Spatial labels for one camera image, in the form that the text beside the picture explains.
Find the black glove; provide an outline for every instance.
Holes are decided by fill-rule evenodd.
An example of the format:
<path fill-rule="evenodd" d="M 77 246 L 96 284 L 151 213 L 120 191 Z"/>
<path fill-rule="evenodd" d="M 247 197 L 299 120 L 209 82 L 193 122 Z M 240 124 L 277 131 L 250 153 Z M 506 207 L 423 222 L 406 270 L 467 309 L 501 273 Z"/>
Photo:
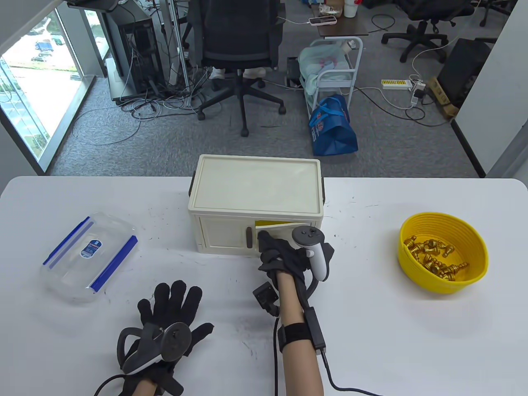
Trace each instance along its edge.
<path fill-rule="evenodd" d="M 260 261 L 259 270 L 264 271 L 278 290 L 277 271 L 286 272 L 304 284 L 304 271 L 310 268 L 310 259 L 306 257 L 306 249 L 295 250 L 284 239 L 273 238 L 268 231 L 260 231 L 259 240 Z"/>
<path fill-rule="evenodd" d="M 185 302 L 183 297 L 187 285 L 182 280 L 174 282 L 169 290 L 166 283 L 160 283 L 156 286 L 154 291 L 154 311 L 150 308 L 150 302 L 143 299 L 137 304 L 137 309 L 141 316 L 141 323 L 153 323 L 163 329 L 166 329 L 173 323 L 183 322 L 187 326 L 193 323 L 198 310 L 198 305 L 202 299 L 202 289 L 198 286 L 193 286 L 189 289 Z M 198 326 L 192 332 L 192 340 L 189 348 L 184 353 L 189 356 L 193 347 L 213 332 L 214 326 L 211 323 L 204 323 Z M 126 357 L 137 350 L 139 340 L 134 341 Z M 179 396 L 183 393 L 183 387 L 173 378 L 174 367 L 178 361 L 175 362 L 158 362 L 146 369 L 134 374 L 128 375 L 123 384 L 123 391 L 119 396 L 131 396 L 136 390 L 137 384 L 142 379 L 149 379 L 158 385 L 156 394 L 161 395 L 166 390 L 174 396 Z"/>

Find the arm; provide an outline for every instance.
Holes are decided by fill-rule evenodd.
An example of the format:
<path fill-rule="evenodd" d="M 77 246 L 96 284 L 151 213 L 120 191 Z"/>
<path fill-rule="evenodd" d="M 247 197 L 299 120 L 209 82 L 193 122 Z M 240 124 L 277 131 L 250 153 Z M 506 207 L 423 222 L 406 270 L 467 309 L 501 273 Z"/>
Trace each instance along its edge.
<path fill-rule="evenodd" d="M 279 272 L 277 283 L 282 324 L 288 326 L 304 322 L 303 309 L 297 298 L 293 277 Z M 323 396 L 323 382 L 317 356 L 310 340 L 299 340 L 286 345 L 282 351 L 282 361 L 288 396 Z"/>
<path fill-rule="evenodd" d="M 154 396 L 154 393 L 156 393 L 156 384 L 150 380 L 141 380 L 132 396 Z"/>

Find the window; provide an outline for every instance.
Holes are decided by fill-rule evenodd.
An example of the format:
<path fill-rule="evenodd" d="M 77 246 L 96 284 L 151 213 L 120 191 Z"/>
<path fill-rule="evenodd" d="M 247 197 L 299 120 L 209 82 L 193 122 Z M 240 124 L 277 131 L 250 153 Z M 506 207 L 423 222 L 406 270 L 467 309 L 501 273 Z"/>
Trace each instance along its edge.
<path fill-rule="evenodd" d="M 0 106 L 37 160 L 81 80 L 56 11 L 0 58 Z"/>
<path fill-rule="evenodd" d="M 99 16 L 95 11 L 84 11 L 86 13 L 86 18 L 90 24 L 90 29 L 92 30 L 93 38 L 96 40 L 97 49 L 101 58 L 105 58 L 106 53 L 108 52 L 108 42 L 106 41 L 105 33 L 101 26 L 101 21 Z"/>

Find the white wall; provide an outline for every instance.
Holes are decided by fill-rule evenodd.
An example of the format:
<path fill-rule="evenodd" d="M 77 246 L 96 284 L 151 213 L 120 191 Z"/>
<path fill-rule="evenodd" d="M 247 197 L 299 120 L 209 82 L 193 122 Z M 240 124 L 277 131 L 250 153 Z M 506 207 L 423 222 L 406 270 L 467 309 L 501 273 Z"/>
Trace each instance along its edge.
<path fill-rule="evenodd" d="M 486 173 L 528 118 L 528 1 L 517 2 L 456 122 Z"/>
<path fill-rule="evenodd" d="M 0 55 L 61 2 L 61 0 L 2 0 L 0 5 Z"/>
<path fill-rule="evenodd" d="M 29 162 L 0 124 L 0 194 L 12 178 L 35 175 Z"/>

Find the container label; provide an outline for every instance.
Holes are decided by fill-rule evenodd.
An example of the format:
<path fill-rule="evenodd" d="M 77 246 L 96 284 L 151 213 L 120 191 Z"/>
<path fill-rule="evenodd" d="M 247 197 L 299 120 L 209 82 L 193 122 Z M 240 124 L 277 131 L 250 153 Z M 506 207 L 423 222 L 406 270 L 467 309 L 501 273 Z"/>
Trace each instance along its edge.
<path fill-rule="evenodd" d="M 101 241 L 98 241 L 97 239 L 92 239 L 90 243 L 81 251 L 81 257 L 84 257 L 85 259 L 91 258 L 101 247 L 102 243 Z"/>

